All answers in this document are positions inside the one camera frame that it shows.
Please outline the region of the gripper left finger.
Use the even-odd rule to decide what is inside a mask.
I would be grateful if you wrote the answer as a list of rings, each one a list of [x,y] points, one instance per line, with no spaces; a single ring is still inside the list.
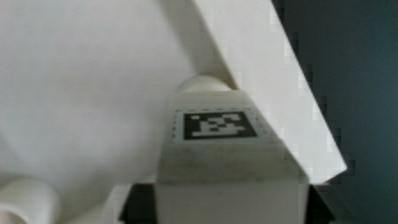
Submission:
[[[136,184],[121,211],[123,224],[157,224],[155,186]]]

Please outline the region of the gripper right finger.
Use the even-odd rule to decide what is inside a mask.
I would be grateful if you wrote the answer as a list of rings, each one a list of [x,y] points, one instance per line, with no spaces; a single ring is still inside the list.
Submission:
[[[351,210],[336,187],[313,185],[308,200],[308,224],[349,224]]]

